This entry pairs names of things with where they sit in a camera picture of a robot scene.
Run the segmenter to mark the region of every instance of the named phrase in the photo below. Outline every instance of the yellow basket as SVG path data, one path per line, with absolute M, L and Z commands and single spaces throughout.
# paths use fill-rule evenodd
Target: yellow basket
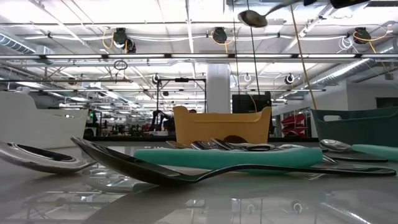
M 182 144 L 232 135 L 242 137 L 248 143 L 268 140 L 271 107 L 246 114 L 189 113 L 184 106 L 175 106 L 173 111 L 177 142 Z

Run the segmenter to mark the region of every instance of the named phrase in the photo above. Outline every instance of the teal basket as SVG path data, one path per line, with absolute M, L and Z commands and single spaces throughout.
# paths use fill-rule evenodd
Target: teal basket
M 398 146 L 398 107 L 362 111 L 312 110 L 319 140 Z M 325 121 L 326 116 L 339 120 Z

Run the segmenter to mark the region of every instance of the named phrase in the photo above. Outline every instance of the teal handle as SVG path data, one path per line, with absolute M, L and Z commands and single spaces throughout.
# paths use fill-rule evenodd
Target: teal handle
M 353 150 L 366 154 L 379 156 L 381 158 L 398 161 L 398 147 L 372 146 L 372 145 L 353 145 Z
M 298 147 L 284 151 L 245 152 L 194 149 L 138 149 L 134 157 L 163 166 L 220 169 L 239 164 L 310 167 L 322 163 L 322 151 Z M 272 170 L 245 170 L 250 173 L 283 173 Z

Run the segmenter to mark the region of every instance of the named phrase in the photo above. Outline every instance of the table surface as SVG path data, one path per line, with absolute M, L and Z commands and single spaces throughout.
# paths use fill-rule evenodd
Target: table surface
M 156 142 L 123 142 L 126 154 Z M 57 152 L 81 157 L 77 148 Z M 396 167 L 396 163 L 373 164 Z M 188 174 L 201 170 L 176 168 Z M 397 223 L 396 177 L 229 173 L 180 188 L 157 187 L 99 164 L 60 176 L 0 161 L 0 223 Z

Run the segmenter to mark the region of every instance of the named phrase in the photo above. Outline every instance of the pillar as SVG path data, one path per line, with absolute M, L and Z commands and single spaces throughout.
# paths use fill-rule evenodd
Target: pillar
M 206 96 L 208 113 L 231 112 L 229 75 L 228 64 L 207 65 Z

